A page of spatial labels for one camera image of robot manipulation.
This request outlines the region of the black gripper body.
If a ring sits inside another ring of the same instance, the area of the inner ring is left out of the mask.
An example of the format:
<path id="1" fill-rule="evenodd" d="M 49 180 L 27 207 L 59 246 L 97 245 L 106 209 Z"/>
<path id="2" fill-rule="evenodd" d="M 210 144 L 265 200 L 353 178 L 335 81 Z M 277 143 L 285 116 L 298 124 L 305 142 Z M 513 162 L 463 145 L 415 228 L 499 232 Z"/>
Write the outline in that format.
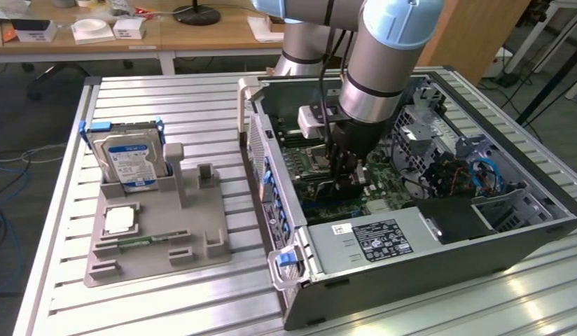
<path id="1" fill-rule="evenodd" d="M 377 147 L 382 136 L 382 124 L 365 123 L 355 120 L 342 120 L 334 124 L 331 130 L 330 158 L 338 159 L 341 154 L 366 161 L 371 150 Z"/>

